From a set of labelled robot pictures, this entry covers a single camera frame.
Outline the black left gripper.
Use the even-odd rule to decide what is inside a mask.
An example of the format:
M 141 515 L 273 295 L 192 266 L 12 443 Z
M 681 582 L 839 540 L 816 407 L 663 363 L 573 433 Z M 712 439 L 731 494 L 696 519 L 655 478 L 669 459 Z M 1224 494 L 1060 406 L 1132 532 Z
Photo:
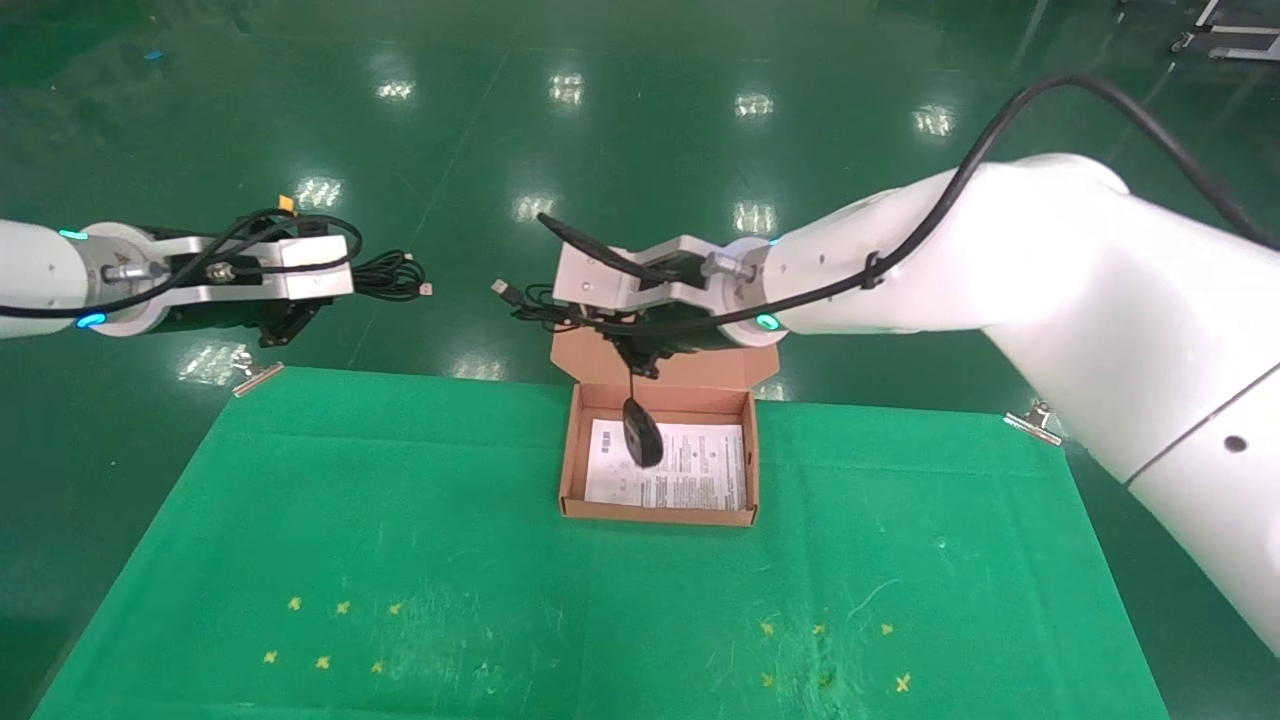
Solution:
M 300 237 L 332 234 L 326 217 L 301 217 Z M 260 348 L 289 345 L 324 309 L 324 301 L 225 301 L 169 307 L 159 322 L 159 333 L 248 328 L 259 332 Z

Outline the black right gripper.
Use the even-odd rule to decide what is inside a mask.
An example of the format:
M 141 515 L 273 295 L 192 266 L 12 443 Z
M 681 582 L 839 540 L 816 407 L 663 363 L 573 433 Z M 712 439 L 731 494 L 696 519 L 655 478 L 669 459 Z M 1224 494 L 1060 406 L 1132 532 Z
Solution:
M 600 313 L 599 320 L 618 324 L 669 324 L 703 319 L 707 311 L 637 311 Z M 765 347 L 777 341 L 777 323 L 762 325 L 758 320 L 745 320 L 675 333 L 621 336 L 605 332 L 605 337 L 626 365 L 630 375 L 657 380 L 659 365 L 667 354 L 698 354 L 736 348 Z

